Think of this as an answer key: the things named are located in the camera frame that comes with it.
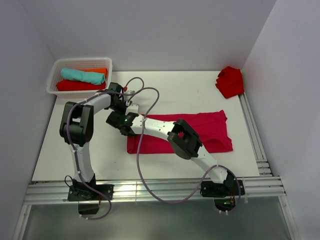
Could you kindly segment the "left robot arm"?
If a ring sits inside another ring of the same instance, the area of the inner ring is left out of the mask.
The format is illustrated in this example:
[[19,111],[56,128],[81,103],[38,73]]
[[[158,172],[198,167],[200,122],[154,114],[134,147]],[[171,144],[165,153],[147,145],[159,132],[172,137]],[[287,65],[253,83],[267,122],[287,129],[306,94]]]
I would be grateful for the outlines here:
[[59,134],[68,144],[74,165],[75,181],[85,182],[79,194],[86,200],[96,197],[98,188],[90,183],[95,178],[90,159],[90,140],[94,133],[94,115],[101,110],[109,110],[114,121],[126,113],[126,103],[122,96],[124,88],[115,82],[106,90],[99,90],[94,96],[80,102],[68,101],[64,105]]

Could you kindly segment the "pink t shirt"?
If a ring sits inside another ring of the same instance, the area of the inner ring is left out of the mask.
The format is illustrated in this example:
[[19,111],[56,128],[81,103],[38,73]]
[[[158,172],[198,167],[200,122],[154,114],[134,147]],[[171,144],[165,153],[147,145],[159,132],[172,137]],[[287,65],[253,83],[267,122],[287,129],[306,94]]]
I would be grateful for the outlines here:
[[[233,151],[232,140],[227,133],[227,117],[223,110],[197,114],[153,114],[148,116],[160,121],[185,120],[198,134],[209,153],[227,153]],[[144,135],[140,154],[173,154],[166,140]]]

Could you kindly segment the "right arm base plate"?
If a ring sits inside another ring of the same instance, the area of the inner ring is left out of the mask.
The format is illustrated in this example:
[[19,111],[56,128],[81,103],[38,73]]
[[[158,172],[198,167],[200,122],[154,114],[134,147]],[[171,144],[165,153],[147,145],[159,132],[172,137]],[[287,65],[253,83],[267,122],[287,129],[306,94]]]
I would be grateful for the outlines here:
[[243,181],[239,180],[239,188],[235,179],[226,180],[223,183],[203,181],[200,185],[200,194],[208,198],[225,198],[231,196],[244,196],[246,194]]

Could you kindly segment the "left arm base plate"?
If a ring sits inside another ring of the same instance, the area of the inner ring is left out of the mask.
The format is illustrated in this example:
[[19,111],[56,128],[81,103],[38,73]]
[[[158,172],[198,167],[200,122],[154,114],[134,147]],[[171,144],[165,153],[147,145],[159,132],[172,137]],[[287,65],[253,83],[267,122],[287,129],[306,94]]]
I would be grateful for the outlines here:
[[[93,187],[96,191],[105,195],[109,200],[113,198],[114,185],[113,184],[98,184]],[[69,202],[83,202],[83,201],[98,201],[106,200],[105,197],[99,195],[97,192],[92,191],[85,187],[84,185],[80,188],[75,188],[71,186],[69,188],[69,193],[67,200]]]

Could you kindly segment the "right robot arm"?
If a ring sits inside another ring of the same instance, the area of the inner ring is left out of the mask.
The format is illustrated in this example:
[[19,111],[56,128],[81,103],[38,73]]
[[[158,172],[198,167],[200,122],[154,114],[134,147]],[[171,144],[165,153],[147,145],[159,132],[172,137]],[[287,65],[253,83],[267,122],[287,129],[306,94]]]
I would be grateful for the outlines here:
[[129,154],[176,154],[191,160],[208,176],[222,195],[234,188],[235,178],[218,164],[212,153],[233,150],[224,111],[197,114],[145,116],[113,111],[106,123],[127,137]]

